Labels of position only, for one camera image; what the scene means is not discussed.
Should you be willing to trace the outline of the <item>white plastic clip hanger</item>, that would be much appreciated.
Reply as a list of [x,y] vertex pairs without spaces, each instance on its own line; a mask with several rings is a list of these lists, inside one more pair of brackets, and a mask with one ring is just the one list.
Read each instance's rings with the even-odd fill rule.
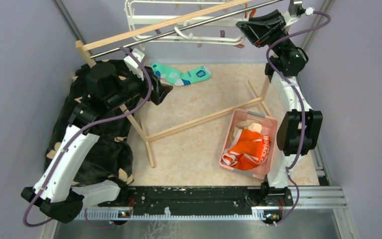
[[[132,31],[223,3],[222,0],[127,0],[124,11],[127,25]],[[200,26],[196,26],[196,23],[249,6],[249,3],[243,3],[172,25],[163,25],[155,30],[138,34],[128,41],[135,42],[172,31],[173,34],[155,39],[154,42],[196,44],[199,48],[208,44],[229,46],[243,44],[245,37],[236,28],[236,23],[247,21],[251,10]],[[225,37],[220,37],[221,30],[225,31]]]

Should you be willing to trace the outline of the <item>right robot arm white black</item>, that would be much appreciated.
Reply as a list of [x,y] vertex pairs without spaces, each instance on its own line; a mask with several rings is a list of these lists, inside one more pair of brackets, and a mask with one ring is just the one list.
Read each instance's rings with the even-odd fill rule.
[[[326,21],[290,34],[286,28],[298,21],[303,14],[323,16]],[[313,110],[306,102],[296,81],[309,57],[291,38],[318,30],[330,21],[330,15],[307,8],[285,13],[275,10],[265,16],[253,17],[236,24],[254,46],[268,47],[265,74],[269,82],[281,92],[282,104],[286,108],[276,135],[281,156],[261,184],[260,198],[265,205],[292,206],[297,202],[288,188],[290,173],[298,160],[316,147],[323,121],[322,112]]]

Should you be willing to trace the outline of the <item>pink perforated plastic basket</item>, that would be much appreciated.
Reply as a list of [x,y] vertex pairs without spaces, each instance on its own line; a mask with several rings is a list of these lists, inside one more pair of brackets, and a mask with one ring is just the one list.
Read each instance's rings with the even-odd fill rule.
[[273,163],[278,120],[235,109],[219,159],[220,167],[264,179]]

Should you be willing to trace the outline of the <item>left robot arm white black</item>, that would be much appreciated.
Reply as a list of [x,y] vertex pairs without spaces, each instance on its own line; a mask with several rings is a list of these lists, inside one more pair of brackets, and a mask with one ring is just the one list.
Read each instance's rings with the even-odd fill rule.
[[21,196],[48,220],[71,222],[83,209],[105,202],[125,205],[132,181],[129,116],[146,102],[160,104],[172,86],[151,67],[143,80],[122,60],[82,66],[54,126],[46,170]]

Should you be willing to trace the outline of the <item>wooden drying rack frame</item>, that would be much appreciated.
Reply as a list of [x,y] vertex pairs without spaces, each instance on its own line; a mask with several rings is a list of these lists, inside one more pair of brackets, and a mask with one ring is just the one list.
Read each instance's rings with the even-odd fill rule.
[[[139,29],[136,29],[136,30],[129,31],[129,32],[121,33],[121,34],[118,34],[118,35],[115,35],[115,36],[111,36],[111,37],[108,37],[108,38],[105,38],[105,39],[102,39],[102,40],[98,40],[98,41],[95,41],[95,42],[92,42],[92,43],[84,44],[81,40],[77,40],[75,42],[75,46],[76,46],[76,49],[78,50],[78,52],[80,53],[80,55],[82,56],[82,58],[85,60],[85,62],[90,67],[93,67],[94,65],[96,65],[95,58],[101,57],[103,55],[111,54],[113,52],[116,52],[116,51],[120,50],[119,48],[114,48],[112,50],[108,50],[108,51],[105,51],[105,52],[102,52],[102,53],[99,53],[99,54],[91,55],[90,51],[93,50],[93,49],[96,49],[96,48],[99,48],[99,47],[103,47],[103,46],[106,46],[106,45],[109,45],[109,44],[117,43],[117,42],[123,41],[123,40],[128,39],[128,38],[132,38],[134,36],[137,36],[138,34],[146,33],[146,32],[149,32],[150,30],[155,30],[158,27],[162,27],[163,25],[172,25],[174,23],[178,23],[178,22],[181,22],[181,21],[184,21],[184,20],[187,20],[187,19],[191,19],[191,18],[197,17],[197,16],[206,15],[208,13],[216,12],[216,11],[219,11],[221,9],[230,8],[230,7],[237,6],[237,5],[240,5],[240,4],[243,4],[243,3],[248,3],[248,1],[246,1],[246,0],[224,1],[224,3],[221,4],[221,5],[216,5],[216,6],[212,6],[212,7],[203,9],[203,10],[195,11],[195,12],[192,12],[192,13],[189,13],[189,14],[186,14],[186,15],[182,15],[182,16],[179,16],[179,17],[176,17],[176,18],[164,21],[164,22],[152,24],[150,26],[146,26],[146,27],[143,27],[143,28],[139,28]],[[227,13],[227,14],[224,14],[224,15],[220,15],[220,16],[211,18],[211,19],[206,20],[206,21],[198,22],[198,23],[196,23],[196,26],[200,26],[200,25],[203,25],[205,23],[211,23],[211,22],[214,22],[216,20],[221,20],[221,19],[233,16],[233,15],[237,15],[239,13],[246,12],[248,10],[259,9],[259,8],[262,8],[262,7],[265,7],[265,6],[269,6],[269,5],[272,5],[272,4],[275,4],[275,3],[276,3],[276,1],[269,0],[267,2],[260,3],[260,4],[257,4],[257,5],[253,5],[253,6],[250,6],[248,8],[242,9],[242,10],[237,10],[237,11],[234,11],[232,13]],[[135,42],[127,44],[126,47],[129,48],[129,47],[133,47],[133,46],[136,46],[136,45],[139,45],[140,47],[142,47],[147,42],[154,41],[155,39],[158,39],[158,38],[161,38],[161,37],[164,37],[164,36],[168,36],[170,34],[173,34],[173,32],[170,31],[170,32],[162,33],[162,34],[159,34],[159,35],[156,35],[156,36],[153,36],[153,37],[149,37],[149,38],[146,38],[146,39],[143,39],[143,40],[135,41]],[[155,162],[154,162],[152,151],[151,151],[151,147],[150,147],[150,142],[152,142],[152,141],[155,141],[155,140],[158,140],[160,138],[163,138],[163,137],[175,134],[177,132],[186,130],[188,128],[197,126],[199,124],[203,124],[203,123],[205,123],[207,121],[215,120],[215,119],[217,119],[217,118],[219,118],[221,116],[224,116],[226,114],[229,114],[229,113],[233,112],[237,108],[250,107],[250,106],[253,106],[253,105],[256,105],[256,104],[260,104],[262,109],[267,114],[269,114],[270,111],[269,111],[267,105],[265,104],[265,98],[266,98],[266,95],[267,95],[267,92],[268,92],[268,89],[269,89],[269,84],[270,84],[269,81],[265,80],[265,82],[263,84],[263,87],[261,89],[261,92],[259,94],[256,94],[254,99],[252,99],[252,100],[250,100],[250,101],[248,101],[246,103],[243,103],[243,104],[240,104],[240,105],[235,105],[235,106],[223,109],[221,111],[214,112],[214,113],[212,113],[210,115],[194,119],[192,121],[180,124],[180,125],[175,126],[175,127],[171,127],[169,129],[166,129],[164,131],[161,131],[161,132],[158,132],[158,133],[155,133],[155,134],[147,135],[144,132],[144,129],[141,126],[138,125],[137,121],[133,117],[128,117],[128,120],[131,122],[131,124],[134,126],[134,128],[140,134],[141,138],[146,143],[146,148],[147,148],[147,152],[148,152],[148,156],[149,156],[151,167],[155,167]]]

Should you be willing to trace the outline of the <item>orange underwear white trim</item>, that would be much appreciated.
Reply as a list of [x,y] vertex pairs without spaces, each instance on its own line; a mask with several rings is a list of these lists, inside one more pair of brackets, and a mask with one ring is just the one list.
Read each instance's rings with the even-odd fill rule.
[[242,171],[254,169],[267,160],[270,143],[269,135],[239,129],[229,148],[223,151],[220,162]]

